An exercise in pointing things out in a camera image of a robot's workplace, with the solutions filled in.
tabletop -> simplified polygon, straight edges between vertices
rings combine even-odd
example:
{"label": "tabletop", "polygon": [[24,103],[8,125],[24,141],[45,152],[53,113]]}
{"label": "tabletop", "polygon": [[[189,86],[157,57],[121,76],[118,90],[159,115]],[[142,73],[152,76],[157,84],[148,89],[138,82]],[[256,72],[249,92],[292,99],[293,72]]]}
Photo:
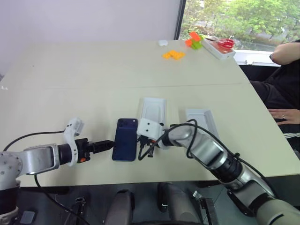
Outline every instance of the tabletop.
{"label": "tabletop", "polygon": [[[114,140],[117,119],[139,119],[143,98],[154,97],[166,99],[167,125],[184,122],[186,108],[211,109],[224,144],[265,176],[300,173],[298,158],[234,60],[218,61],[179,41],[170,47],[186,56],[165,60],[161,54],[168,47],[145,42],[29,48],[1,82],[7,89],[0,90],[0,149],[24,134],[62,130],[73,117],[85,123],[78,138]],[[63,135],[28,137],[10,150],[48,143],[63,144]],[[134,162],[114,162],[109,150],[39,175],[45,186],[215,179],[177,147],[155,149],[153,158]],[[31,176],[20,180],[21,186],[35,186]]]}

foliage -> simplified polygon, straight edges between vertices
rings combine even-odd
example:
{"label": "foliage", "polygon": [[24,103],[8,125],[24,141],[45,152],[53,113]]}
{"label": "foliage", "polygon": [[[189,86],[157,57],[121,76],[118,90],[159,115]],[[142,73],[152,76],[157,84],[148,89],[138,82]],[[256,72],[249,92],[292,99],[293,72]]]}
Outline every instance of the foliage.
{"label": "foliage", "polygon": [[180,38],[192,30],[250,43],[292,41],[300,38],[300,0],[187,0]]}

window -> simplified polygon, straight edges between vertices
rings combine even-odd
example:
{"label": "window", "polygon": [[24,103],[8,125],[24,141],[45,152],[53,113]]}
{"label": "window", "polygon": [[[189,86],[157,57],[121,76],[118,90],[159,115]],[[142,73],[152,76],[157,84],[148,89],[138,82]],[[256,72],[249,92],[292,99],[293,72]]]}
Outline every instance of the window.
{"label": "window", "polygon": [[183,0],[181,5],[179,39],[196,31],[233,39],[234,49],[268,52],[300,39],[299,0]]}

black cable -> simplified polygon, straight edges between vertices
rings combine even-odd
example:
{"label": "black cable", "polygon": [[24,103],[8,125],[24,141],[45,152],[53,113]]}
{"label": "black cable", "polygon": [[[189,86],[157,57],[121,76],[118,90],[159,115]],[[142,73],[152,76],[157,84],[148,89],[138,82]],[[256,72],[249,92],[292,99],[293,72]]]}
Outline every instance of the black cable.
{"label": "black cable", "polygon": [[64,132],[65,132],[65,130],[61,130],[61,131],[53,131],[53,132],[39,132],[39,133],[32,133],[32,134],[24,135],[24,136],[22,136],[22,137],[19,137],[19,138],[13,140],[11,143],[9,143],[9,144],[4,148],[3,151],[7,151],[8,148],[9,148],[10,146],[12,146],[14,143],[16,143],[17,141],[19,141],[19,140],[21,140],[21,139],[23,139],[23,138],[25,138],[25,137],[29,137],[29,136],[33,136],[33,135],[60,134],[60,133],[64,133]]}
{"label": "black cable", "polygon": [[191,120],[188,120],[187,122],[194,122],[195,123],[195,128],[194,128],[194,134],[193,134],[193,138],[192,138],[192,140],[191,140],[191,143],[189,144],[189,146],[188,146],[188,148],[187,148],[187,158],[193,158],[191,155],[190,155],[190,152],[191,152],[191,148],[192,148],[192,146],[193,146],[193,144],[194,144],[194,141],[195,141],[195,139],[196,139],[196,136],[197,136],[197,131],[198,131],[198,129],[197,129],[197,126],[198,126],[198,122],[197,122],[197,120],[195,120],[195,119],[191,119]]}
{"label": "black cable", "polygon": [[62,208],[63,210],[67,211],[68,213],[76,216],[78,219],[82,220],[83,222],[85,222],[87,225],[90,225],[88,221],[86,221],[84,218],[82,218],[81,216],[77,215],[77,213],[73,212],[72,210],[68,209],[67,207],[59,204],[57,201],[55,201],[48,193],[45,189],[43,189],[39,182],[38,182],[38,176],[35,174],[34,175],[34,181],[36,182],[36,185],[41,189],[41,191],[47,196],[47,198],[53,202],[56,206]]}
{"label": "black cable", "polygon": [[154,143],[152,146],[150,146],[148,148],[148,150],[141,156],[141,151],[139,152],[139,156],[138,159],[142,160],[149,151],[151,151],[152,149],[154,149],[155,146],[158,145],[158,142],[160,142],[163,138],[165,138],[172,130],[174,130],[175,128],[178,127],[182,127],[182,126],[191,126],[191,127],[195,127],[198,128],[202,131],[204,131],[205,133],[207,133],[209,136],[211,136],[212,138],[214,138],[226,151],[228,151],[229,154],[231,154],[234,158],[236,158],[238,161],[241,161],[242,163],[244,163],[245,165],[247,165],[248,167],[250,167],[254,172],[256,172],[261,178],[262,180],[270,187],[271,191],[273,192],[274,196],[279,199],[278,194],[276,193],[276,191],[274,190],[274,188],[272,187],[272,185],[270,184],[270,182],[266,179],[266,177],[259,172],[254,166],[252,166],[250,163],[248,163],[247,161],[245,161],[244,159],[240,158],[240,154],[236,153],[233,154],[216,136],[214,136],[211,132],[209,132],[208,130],[204,129],[201,126],[192,124],[192,123],[181,123],[178,125],[174,125],[172,126],[170,129],[168,129],[167,131],[164,132],[163,135],[161,135]]}

white wall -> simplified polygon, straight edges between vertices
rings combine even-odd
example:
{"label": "white wall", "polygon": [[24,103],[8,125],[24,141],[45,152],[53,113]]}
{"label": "white wall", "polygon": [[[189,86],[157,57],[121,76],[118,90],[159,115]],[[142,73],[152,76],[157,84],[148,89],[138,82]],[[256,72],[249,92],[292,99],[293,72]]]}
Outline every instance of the white wall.
{"label": "white wall", "polygon": [[35,42],[173,39],[180,0],[0,0],[0,74]]}

